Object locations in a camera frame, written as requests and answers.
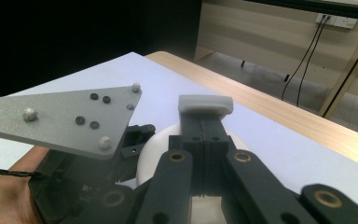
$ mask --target white tabletop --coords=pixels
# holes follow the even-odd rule
[[[151,123],[157,132],[179,122],[180,94],[217,94],[146,58],[130,53],[16,95],[130,86],[138,82],[143,95],[130,125]],[[358,203],[358,163],[235,104],[223,119],[283,184],[300,192],[321,183],[339,189]],[[0,140],[0,168],[7,169],[31,146]]]

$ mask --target human hand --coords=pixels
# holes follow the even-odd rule
[[[33,147],[9,170],[33,172],[48,153],[48,148]],[[0,175],[0,223],[38,223],[31,205],[30,177]]]

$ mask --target gray floor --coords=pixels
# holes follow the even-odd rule
[[[286,74],[253,63],[245,63],[241,67],[241,62],[240,59],[215,52],[197,61],[197,64],[281,99]],[[301,75],[298,73],[288,85],[284,94],[285,102],[296,104]],[[299,107],[317,114],[327,92],[327,87],[304,80]],[[358,132],[358,96],[346,93],[331,120]]]

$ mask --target dark background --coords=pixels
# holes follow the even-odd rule
[[[0,1],[0,96],[128,52],[194,57],[200,0]]]

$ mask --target cable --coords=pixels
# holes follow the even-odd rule
[[[315,51],[316,46],[318,46],[319,38],[321,37],[322,31],[324,30],[324,26],[326,25],[326,23],[328,22],[328,20],[330,20],[330,17],[329,17],[329,16],[327,17],[327,19],[324,21],[324,24],[322,25],[321,32],[319,32],[318,38],[316,38],[315,45],[313,46],[312,52],[310,53],[310,57],[308,58],[308,61],[307,61],[307,65],[305,66],[304,74],[303,74],[303,77],[301,78],[300,86],[299,86],[299,88],[298,88],[298,95],[297,95],[296,106],[298,106],[298,102],[299,102],[299,100],[300,100],[301,87],[302,87],[302,83],[303,83],[303,81],[304,81],[304,77],[305,77],[305,75],[306,75],[306,73],[307,73],[308,65],[310,64],[310,58],[312,58],[313,52]]]
[[[322,25],[322,21],[324,20],[325,15],[322,16],[321,22],[318,25],[318,28],[315,31],[315,35],[312,38],[312,41],[310,42],[310,46],[307,49],[307,52],[305,52],[303,59],[301,60],[300,64],[298,65],[296,71],[290,76],[289,80],[286,82],[286,85],[284,86],[283,92],[282,92],[282,97],[281,100],[283,100],[284,97],[284,93],[286,92],[287,86],[289,85],[290,81],[292,81],[292,78],[295,76],[295,74],[297,73],[298,69],[300,68],[301,64],[304,62],[305,58],[307,57],[308,52],[310,51],[310,47],[312,47],[313,41],[315,41],[316,35],[319,32],[319,29],[321,28]]]
[[[9,171],[9,170],[1,170],[0,175],[13,175],[16,177],[29,177],[29,176],[39,176],[42,175],[38,172],[23,172],[23,171]]]

